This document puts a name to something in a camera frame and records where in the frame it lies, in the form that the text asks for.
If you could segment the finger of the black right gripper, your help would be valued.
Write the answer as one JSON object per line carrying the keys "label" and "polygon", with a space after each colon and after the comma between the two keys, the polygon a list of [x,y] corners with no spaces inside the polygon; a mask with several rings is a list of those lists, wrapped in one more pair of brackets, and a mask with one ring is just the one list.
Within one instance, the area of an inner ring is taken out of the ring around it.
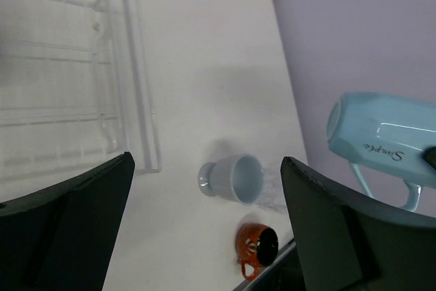
{"label": "finger of the black right gripper", "polygon": [[436,170],[436,147],[429,147],[422,152],[423,160]]}

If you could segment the grey footed mug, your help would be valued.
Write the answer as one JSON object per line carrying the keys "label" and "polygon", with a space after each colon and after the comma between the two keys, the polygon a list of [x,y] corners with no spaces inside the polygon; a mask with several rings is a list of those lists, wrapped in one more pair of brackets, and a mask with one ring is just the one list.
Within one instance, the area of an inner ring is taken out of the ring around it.
{"label": "grey footed mug", "polygon": [[232,155],[202,165],[198,172],[198,187],[205,196],[252,205],[262,194],[264,171],[255,156]]}

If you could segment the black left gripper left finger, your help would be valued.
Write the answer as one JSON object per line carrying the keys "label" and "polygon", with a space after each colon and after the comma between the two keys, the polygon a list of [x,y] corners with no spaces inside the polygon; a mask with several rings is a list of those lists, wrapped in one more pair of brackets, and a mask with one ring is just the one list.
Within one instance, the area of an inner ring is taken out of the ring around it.
{"label": "black left gripper left finger", "polygon": [[1,203],[2,290],[101,290],[134,177],[125,152]]}

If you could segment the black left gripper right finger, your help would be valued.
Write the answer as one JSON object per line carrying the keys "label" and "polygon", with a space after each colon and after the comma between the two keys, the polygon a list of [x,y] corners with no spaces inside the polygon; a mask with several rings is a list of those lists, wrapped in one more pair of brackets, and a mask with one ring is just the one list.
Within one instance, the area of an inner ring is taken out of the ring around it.
{"label": "black left gripper right finger", "polygon": [[284,157],[281,180],[308,290],[434,290],[435,218]]}

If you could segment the faceted light blue mug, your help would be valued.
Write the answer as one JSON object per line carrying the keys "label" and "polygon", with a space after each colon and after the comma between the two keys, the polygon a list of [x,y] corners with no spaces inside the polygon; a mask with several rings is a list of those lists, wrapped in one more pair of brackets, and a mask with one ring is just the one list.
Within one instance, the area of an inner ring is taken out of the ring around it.
{"label": "faceted light blue mug", "polygon": [[372,197],[361,166],[398,177],[408,189],[403,209],[414,212],[422,188],[435,187],[435,170],[422,152],[435,147],[435,103],[375,92],[344,93],[326,125],[328,148],[346,159]]}

